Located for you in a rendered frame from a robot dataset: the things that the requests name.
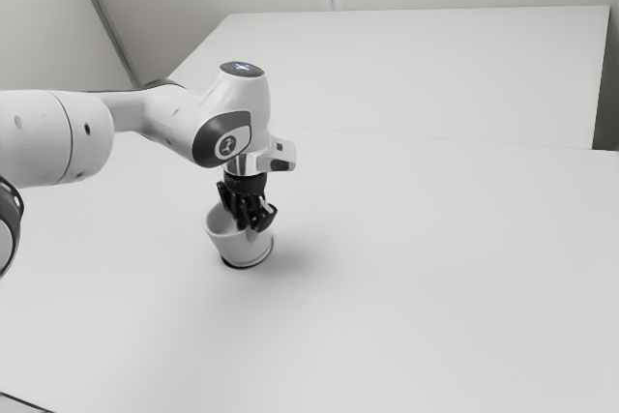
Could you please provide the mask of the white mug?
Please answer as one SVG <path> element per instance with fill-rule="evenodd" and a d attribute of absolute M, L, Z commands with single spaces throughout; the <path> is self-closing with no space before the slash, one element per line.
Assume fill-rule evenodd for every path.
<path fill-rule="evenodd" d="M 218 202 L 205 217 L 204 228 L 223 262 L 235 269 L 260 264 L 270 254 L 274 239 L 270 229 L 255 232 L 240 230 L 233 216 Z"/>

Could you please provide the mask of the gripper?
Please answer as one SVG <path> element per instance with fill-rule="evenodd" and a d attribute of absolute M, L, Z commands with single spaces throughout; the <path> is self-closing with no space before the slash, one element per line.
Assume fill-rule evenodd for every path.
<path fill-rule="evenodd" d="M 264 196 L 265 187 L 265 173 L 252 176 L 224 173 L 223 180 L 217 182 L 221 204 L 238 229 L 246 229 L 248 224 L 251 230 L 259 233 L 273 223 L 278 209 Z"/>

